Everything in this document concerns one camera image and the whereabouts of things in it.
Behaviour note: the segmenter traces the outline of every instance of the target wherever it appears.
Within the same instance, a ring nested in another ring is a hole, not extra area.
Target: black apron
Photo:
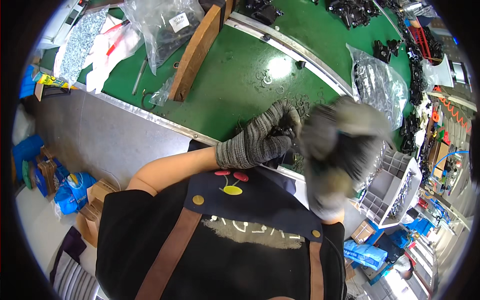
[[[252,168],[237,172],[212,171],[190,178],[179,219],[145,276],[136,300],[160,299],[202,215],[264,224],[309,240],[310,298],[323,299],[320,219],[278,183]]]

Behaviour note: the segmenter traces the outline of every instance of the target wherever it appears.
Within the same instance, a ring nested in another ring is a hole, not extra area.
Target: wooden plank
[[[225,18],[231,13],[233,0],[226,0]],[[213,5],[207,12],[188,43],[173,80],[169,99],[185,101],[202,62],[205,59],[220,28],[220,8]]]

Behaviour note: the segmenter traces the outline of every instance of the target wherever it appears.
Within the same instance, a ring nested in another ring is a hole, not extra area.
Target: white sign
[[[180,29],[187,27],[190,25],[187,19],[187,14],[182,12],[176,17],[171,18],[169,21],[170,25],[172,25],[173,31],[177,33]]]

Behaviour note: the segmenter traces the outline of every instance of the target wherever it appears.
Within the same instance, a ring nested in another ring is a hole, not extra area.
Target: workbench surface
[[[340,18],[325,10],[320,1],[315,6],[310,0],[275,0],[274,5],[285,14],[272,26],[279,26],[280,32],[289,36],[310,50],[319,59],[332,68],[347,84],[351,84],[352,61],[345,43],[369,54],[373,53],[374,40],[384,44],[388,39],[399,39],[395,29],[385,16],[374,17],[369,26],[350,31]],[[120,9],[111,9],[110,13],[121,18]],[[180,61],[186,45],[178,49],[153,76],[147,67],[140,80],[137,94],[132,89],[138,71],[145,58],[145,45],[136,53],[121,61],[105,81],[103,93],[141,107],[142,91],[155,92],[174,74],[173,64]],[[57,48],[47,50],[41,61],[41,67],[52,70]],[[408,57],[404,50],[398,57],[392,56],[392,66],[410,86]],[[85,84],[90,65],[84,69],[78,82]],[[256,78],[258,72],[269,69],[273,82],[262,87]],[[283,86],[283,94],[278,92]],[[245,122],[265,110],[276,100],[300,94],[307,94],[311,103],[330,101],[337,93],[306,68],[299,70],[295,61],[269,44],[230,26],[223,26],[213,42],[205,60],[193,82],[192,89],[183,103],[167,101],[165,106],[156,107],[152,113],[172,122],[183,125],[217,140],[231,138],[237,123]],[[407,103],[404,115],[412,111]],[[394,141],[400,147],[401,138],[394,134]]]

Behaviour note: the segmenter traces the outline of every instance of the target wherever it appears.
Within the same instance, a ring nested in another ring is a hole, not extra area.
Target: black cable
[[[340,276],[341,276],[341,280],[340,280],[340,284],[342,285],[342,294],[341,294],[341,300],[343,300],[343,293],[344,293],[344,289],[345,289],[345,262],[342,260],[342,256],[340,255],[340,252],[338,251],[338,249],[335,247],[335,245],[332,243],[331,240],[329,240],[328,238],[324,237],[324,239],[326,239],[330,245],[332,246],[332,248],[335,250],[335,253],[336,253],[336,256],[338,257],[338,260],[340,262]]]
[[[153,107],[152,107],[152,108],[147,108],[147,107],[145,107],[145,104],[144,104],[145,96],[146,96],[146,95],[150,95],[150,97],[151,97],[152,94],[153,94],[153,93],[145,93],[144,96],[142,97],[142,103],[141,103],[141,104],[142,104],[142,108],[143,108],[144,110],[148,111],[148,112],[151,112],[152,110],[154,110],[154,108],[155,108],[155,106],[156,106],[156,104],[153,104]]]

